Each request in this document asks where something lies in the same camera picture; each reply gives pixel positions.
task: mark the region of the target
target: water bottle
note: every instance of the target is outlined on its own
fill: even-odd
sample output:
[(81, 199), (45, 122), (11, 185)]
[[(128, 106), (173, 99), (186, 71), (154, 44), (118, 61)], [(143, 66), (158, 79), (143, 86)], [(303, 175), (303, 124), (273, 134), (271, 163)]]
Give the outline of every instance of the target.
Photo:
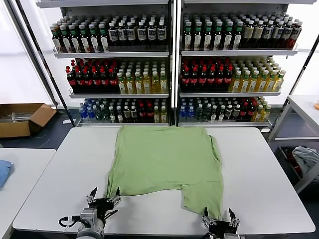
[(185, 122), (186, 121), (186, 110), (185, 106), (181, 106), (179, 110), (179, 122)]

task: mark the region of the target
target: shelf rack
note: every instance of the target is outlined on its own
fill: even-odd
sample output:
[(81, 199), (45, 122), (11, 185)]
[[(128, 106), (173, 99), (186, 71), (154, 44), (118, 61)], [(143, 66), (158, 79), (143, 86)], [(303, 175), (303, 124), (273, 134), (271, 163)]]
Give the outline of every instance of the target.
[(39, 8), (76, 6), (116, 6), (167, 4), (168, 0), (42, 0), (36, 3)]

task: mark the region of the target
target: bottle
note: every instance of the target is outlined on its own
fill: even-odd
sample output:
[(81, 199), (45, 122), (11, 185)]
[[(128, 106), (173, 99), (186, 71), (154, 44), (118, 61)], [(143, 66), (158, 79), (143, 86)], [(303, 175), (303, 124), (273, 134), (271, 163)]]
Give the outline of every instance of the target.
[(240, 41), (241, 41), (241, 37), (242, 37), (242, 30), (243, 30), (243, 25), (244, 25), (244, 22), (242, 21), (239, 21), (237, 23), (237, 27), (236, 27), (236, 33), (234, 34), (234, 37), (233, 37), (233, 50), (238, 50), (239, 48), (239, 45), (240, 45)]
[(259, 122), (262, 111), (263, 111), (263, 106), (258, 105), (257, 110), (255, 111), (254, 115), (251, 118), (251, 122)]
[(285, 76), (286, 71), (281, 71), (279, 74), (278, 79), (276, 80), (274, 87), (272, 89), (272, 92), (279, 92), (281, 85), (284, 82), (284, 76)]
[(124, 81), (124, 78), (123, 78), (123, 75), (121, 72), (119, 72), (117, 74), (118, 76), (118, 81), (119, 81), (119, 88), (120, 88), (120, 92), (122, 95), (125, 95), (128, 93), (128, 90), (127, 90), (127, 86), (125, 84), (125, 81)]
[(131, 122), (131, 111), (128, 106), (124, 106), (124, 123)]
[(160, 120), (161, 120), (162, 123), (167, 123), (166, 106), (162, 106), (162, 107), (161, 107)]
[(159, 81), (159, 77), (158, 77), (157, 71), (153, 71), (152, 93), (153, 94), (160, 94), (160, 81)]
[(206, 22), (206, 29), (204, 32), (204, 51), (210, 50), (210, 41), (211, 41), (211, 21)]
[(119, 36), (118, 36), (118, 30), (114, 26), (114, 23), (109, 23), (109, 37), (110, 42), (109, 45), (116, 46), (118, 44)]
[(167, 81), (165, 76), (165, 71), (160, 72), (160, 93), (167, 93)]
[(198, 104), (198, 107), (195, 111), (195, 121), (196, 122), (201, 122), (202, 119), (202, 115), (203, 115), (203, 105), (202, 104)]
[(160, 112), (159, 112), (159, 107), (154, 106), (154, 123), (159, 123), (160, 122)]
[(194, 51), (199, 51), (201, 43), (201, 21), (196, 22), (196, 29), (194, 32)]
[(203, 122), (207, 122), (211, 119), (210, 113), (211, 113), (211, 104), (207, 104), (203, 110), (203, 117), (202, 117)]
[(127, 79), (126, 87), (128, 89), (128, 94), (132, 95), (132, 94), (134, 94), (134, 91), (133, 91), (133, 79), (131, 77), (130, 72), (127, 72), (125, 75), (126, 75), (126, 79)]
[(270, 109), (271, 109), (271, 105), (267, 105), (265, 110), (261, 113), (260, 122), (265, 122), (268, 120)]
[(239, 86), (238, 86), (238, 91), (239, 92), (246, 92), (248, 83), (250, 81), (250, 71), (245, 71), (244, 77), (241, 79)]
[(127, 45), (128, 37), (126, 35), (126, 28), (121, 22), (119, 22), (118, 36), (119, 36), (120, 45), (121, 46)]
[(141, 79), (140, 72), (135, 72), (135, 85), (136, 85), (136, 94), (143, 94), (143, 84)]
[(244, 34), (243, 34), (243, 42), (248, 44), (251, 41), (251, 38), (253, 37), (254, 32), (254, 21), (250, 20), (248, 24), (244, 27)]
[(159, 45), (165, 45), (166, 44), (166, 26), (164, 26), (164, 22), (163, 21), (159, 22), (158, 40), (159, 40)]
[(143, 22), (139, 22), (138, 39), (139, 45), (146, 45), (146, 28)]
[(267, 70), (263, 71), (262, 77), (260, 77), (257, 80), (257, 84), (256, 84), (254, 92), (262, 92), (263, 91), (265, 84), (266, 84), (268, 77), (269, 77), (268, 73), (269, 73), (269, 71), (267, 71)]
[(189, 51), (190, 50), (190, 46), (191, 46), (191, 22), (187, 21), (185, 23), (185, 33), (183, 36), (184, 39), (184, 50), (185, 51)]
[(221, 105), (219, 108), (219, 113), (218, 113), (218, 121), (222, 121), (224, 119), (225, 110), (226, 110), (226, 107), (224, 105)]
[(224, 51), (225, 50), (229, 50), (229, 48), (230, 48), (230, 43), (231, 43), (231, 40), (232, 40), (232, 37), (233, 37), (233, 33), (232, 33), (233, 24), (234, 23), (232, 21), (227, 22), (226, 31), (225, 31), (224, 36), (223, 36), (223, 39), (224, 39), (224, 41), (223, 41), (223, 45), (224, 45), (223, 50)]
[(214, 45), (213, 45), (213, 50), (217, 51), (219, 50), (220, 46), (220, 40), (221, 40), (221, 28), (222, 28), (223, 22), (218, 21), (216, 23), (216, 31), (214, 33)]
[(144, 71), (143, 72), (143, 86), (144, 86), (144, 93), (150, 94), (151, 93), (151, 82), (149, 78), (149, 73)]
[(270, 77), (265, 84), (263, 92), (271, 92), (273, 90), (274, 84), (276, 82), (277, 71), (272, 71)]

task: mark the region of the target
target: bottle label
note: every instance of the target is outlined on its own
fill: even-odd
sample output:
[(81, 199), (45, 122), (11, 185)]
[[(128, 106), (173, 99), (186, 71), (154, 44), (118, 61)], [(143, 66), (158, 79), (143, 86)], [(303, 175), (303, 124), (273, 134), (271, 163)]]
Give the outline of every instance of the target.
[(218, 120), (219, 120), (219, 121), (222, 121), (223, 119), (224, 119), (224, 115), (219, 115)]
[(125, 29), (118, 29), (118, 35), (120, 41), (126, 41), (128, 38), (126, 36), (126, 30)]
[(126, 83), (126, 86), (128, 88), (128, 93), (133, 94), (133, 86), (131, 83)]
[(119, 119), (119, 123), (123, 122), (123, 116), (118, 116), (118, 119)]
[(212, 114), (210, 120), (211, 120), (211, 121), (215, 121), (215, 120), (216, 120), (216, 115)]
[(83, 37), (83, 38), (81, 39), (81, 41), (82, 41), (82, 44), (83, 44), (83, 46), (84, 46), (85, 52), (86, 52), (86, 53), (89, 53), (89, 52), (90, 52), (90, 47), (89, 47), (88, 39), (86, 39), (86, 38)]
[(150, 85), (149, 85), (149, 83), (144, 83), (144, 91), (145, 91), (145, 94), (149, 94), (150, 93)]
[(65, 45), (65, 48), (66, 48), (67, 52), (68, 53), (72, 53), (72, 47), (71, 47), (69, 39), (64, 38), (63, 39), (63, 43)]
[(254, 33), (253, 33), (253, 38), (259, 39), (261, 38), (261, 35), (263, 34), (264, 28), (262, 27), (255, 27)]
[(72, 43), (73, 43), (75, 52), (76, 52), (76, 53), (80, 53), (80, 52), (81, 52), (81, 49), (80, 49), (80, 45), (79, 45), (78, 39), (72, 38), (71, 41), (72, 41)]
[(53, 43), (56, 47), (56, 50), (58, 51), (58, 53), (61, 53), (62, 50), (61, 50), (61, 44), (60, 44), (60, 41), (58, 39), (53, 39)]
[(215, 78), (207, 78), (207, 83), (213, 84), (215, 81)]
[(142, 84), (139, 82), (135, 82), (137, 94), (142, 93)]
[(109, 51), (109, 44), (108, 44), (108, 40), (106, 39), (106, 37), (101, 37), (101, 42), (102, 42), (104, 52)]
[(230, 41), (231, 41), (231, 35), (225, 36), (224, 50), (229, 50)]
[(191, 36), (190, 35), (185, 36), (185, 46), (184, 46), (185, 51), (190, 50), (190, 41), (191, 41)]
[(199, 78), (198, 81), (199, 81), (201, 84), (205, 84), (205, 83), (206, 83), (206, 78)]
[(166, 28), (158, 28), (158, 38), (161, 41), (166, 40)]
[(301, 28), (294, 27), (293, 32), (290, 35), (290, 38), (296, 40), (301, 32)]
[(248, 81), (244, 81), (240, 92), (246, 92), (247, 91), (247, 86), (248, 86)]
[(285, 39), (285, 40), (288, 39), (290, 37), (292, 31), (293, 31), (292, 27), (285, 27), (281, 38)]
[(99, 52), (98, 40), (95, 37), (91, 37), (94, 52)]
[(253, 36), (254, 27), (245, 27), (244, 38), (250, 39)]
[(235, 39), (234, 39), (233, 50), (238, 50), (240, 40), (241, 40), (241, 35), (236, 35), (236, 36), (235, 36)]
[(231, 82), (231, 78), (226, 78), (226, 77), (224, 77), (224, 82), (227, 83), (227, 84), (229, 84), (229, 83)]
[(220, 40), (221, 40), (221, 35), (216, 35), (214, 39), (214, 47), (213, 47), (214, 51), (217, 51), (219, 49)]
[(191, 82), (192, 84), (196, 84), (196, 83), (197, 83), (197, 78), (196, 78), (196, 79), (191, 78), (191, 79), (190, 79), (190, 82)]
[(262, 34), (263, 39), (269, 39), (271, 37), (273, 27), (264, 27), (264, 32)]
[(145, 41), (146, 40), (146, 29), (138, 29), (138, 37), (140, 41)]
[(266, 81), (262, 81), (259, 85), (258, 92), (262, 92), (265, 87)]
[(126, 92), (125, 92), (125, 86), (124, 86), (124, 84), (123, 84), (123, 83), (119, 83), (119, 87), (120, 87), (121, 94), (122, 94), (122, 95), (125, 94)]
[(157, 38), (156, 28), (149, 28), (148, 33), (149, 33), (149, 40), (151, 41), (156, 40)]
[(110, 116), (112, 123), (115, 123), (115, 116)]
[(238, 86), (239, 86), (239, 81), (235, 81), (232, 92), (238, 92)]
[(200, 46), (200, 39), (201, 36), (195, 36), (195, 40), (194, 40), (194, 51), (198, 51), (199, 50), (199, 46)]
[(182, 78), (181, 81), (183, 82), (183, 84), (188, 84), (189, 83), (189, 79), (186, 79), (186, 78)]
[(211, 40), (211, 35), (205, 36), (204, 51), (208, 51), (209, 50), (210, 40)]
[(248, 92), (254, 92), (255, 86), (256, 86), (256, 81), (252, 81), (252, 82), (250, 83)]
[(109, 29), (109, 36), (111, 41), (117, 41), (119, 40), (118, 31)]
[(159, 123), (160, 122), (160, 116), (159, 115), (154, 115), (154, 122)]
[(135, 30), (133, 29), (126, 29), (126, 34), (128, 37), (129, 41), (135, 41), (136, 36), (135, 36)]
[(161, 122), (166, 123), (166, 115), (161, 115)]

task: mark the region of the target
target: gray cloth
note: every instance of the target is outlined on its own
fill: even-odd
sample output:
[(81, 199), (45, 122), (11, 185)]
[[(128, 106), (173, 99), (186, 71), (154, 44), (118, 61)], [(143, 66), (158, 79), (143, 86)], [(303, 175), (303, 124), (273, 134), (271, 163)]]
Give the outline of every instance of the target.
[(319, 162), (319, 154), (311, 148), (296, 147), (293, 151), (293, 157), (300, 166), (303, 175), (306, 175)]

